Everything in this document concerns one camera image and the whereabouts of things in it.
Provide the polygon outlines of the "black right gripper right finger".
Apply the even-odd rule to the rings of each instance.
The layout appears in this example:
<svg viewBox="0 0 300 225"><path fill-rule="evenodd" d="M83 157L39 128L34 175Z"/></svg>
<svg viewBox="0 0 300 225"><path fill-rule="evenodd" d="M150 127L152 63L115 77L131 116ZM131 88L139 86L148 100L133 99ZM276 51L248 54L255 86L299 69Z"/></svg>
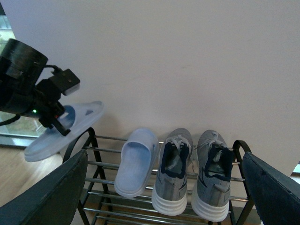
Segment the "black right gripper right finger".
<svg viewBox="0 0 300 225"><path fill-rule="evenodd" d="M265 225L300 223L300 185L250 152L242 160L246 185Z"/></svg>

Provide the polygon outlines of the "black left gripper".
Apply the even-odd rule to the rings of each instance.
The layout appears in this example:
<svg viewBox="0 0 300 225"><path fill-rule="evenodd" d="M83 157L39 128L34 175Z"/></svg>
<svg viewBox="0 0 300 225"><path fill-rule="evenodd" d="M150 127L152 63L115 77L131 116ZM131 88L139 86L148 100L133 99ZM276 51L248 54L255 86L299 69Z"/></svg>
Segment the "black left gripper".
<svg viewBox="0 0 300 225"><path fill-rule="evenodd" d="M0 54L0 110L14 117L1 122L2 126L25 116L37 118L46 128L55 127L63 136L70 133L58 120L65 110L57 99L51 99L56 94L54 88L49 83L41 88L36 86L47 61L46 56L29 45L8 40Z"/></svg>

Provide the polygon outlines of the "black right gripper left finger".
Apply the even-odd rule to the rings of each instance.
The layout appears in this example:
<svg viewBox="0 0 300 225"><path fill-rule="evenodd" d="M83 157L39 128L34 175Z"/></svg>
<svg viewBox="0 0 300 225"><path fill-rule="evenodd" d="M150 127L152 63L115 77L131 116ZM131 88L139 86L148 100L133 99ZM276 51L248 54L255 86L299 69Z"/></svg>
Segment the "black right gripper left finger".
<svg viewBox="0 0 300 225"><path fill-rule="evenodd" d="M88 155L81 150L0 208L2 225L69 225L79 203Z"/></svg>

